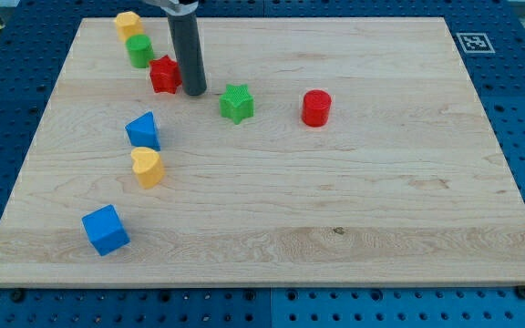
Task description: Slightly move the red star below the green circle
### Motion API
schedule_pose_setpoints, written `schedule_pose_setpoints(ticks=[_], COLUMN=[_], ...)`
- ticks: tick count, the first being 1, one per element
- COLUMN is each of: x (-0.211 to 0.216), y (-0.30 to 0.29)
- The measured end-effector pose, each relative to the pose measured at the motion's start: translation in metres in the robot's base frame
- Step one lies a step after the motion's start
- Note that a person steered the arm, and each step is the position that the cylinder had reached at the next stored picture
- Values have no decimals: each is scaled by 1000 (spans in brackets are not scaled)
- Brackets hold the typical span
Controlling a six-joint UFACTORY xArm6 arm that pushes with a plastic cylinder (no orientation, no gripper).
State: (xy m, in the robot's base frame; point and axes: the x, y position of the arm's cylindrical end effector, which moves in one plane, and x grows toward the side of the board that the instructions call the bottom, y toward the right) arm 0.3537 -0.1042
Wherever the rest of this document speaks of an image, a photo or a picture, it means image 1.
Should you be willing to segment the silver clamp holding rod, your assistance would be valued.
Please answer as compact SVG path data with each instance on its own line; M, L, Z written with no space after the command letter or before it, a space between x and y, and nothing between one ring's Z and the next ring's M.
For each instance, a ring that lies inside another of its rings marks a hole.
M163 9L167 15L188 15L194 13L198 6L198 1L182 0L143 0L148 5L154 5Z

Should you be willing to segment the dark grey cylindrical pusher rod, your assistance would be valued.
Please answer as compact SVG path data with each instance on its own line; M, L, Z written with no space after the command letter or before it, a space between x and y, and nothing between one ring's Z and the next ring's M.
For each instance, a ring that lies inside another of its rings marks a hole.
M183 90L200 96L207 89L196 11L188 15L167 15Z

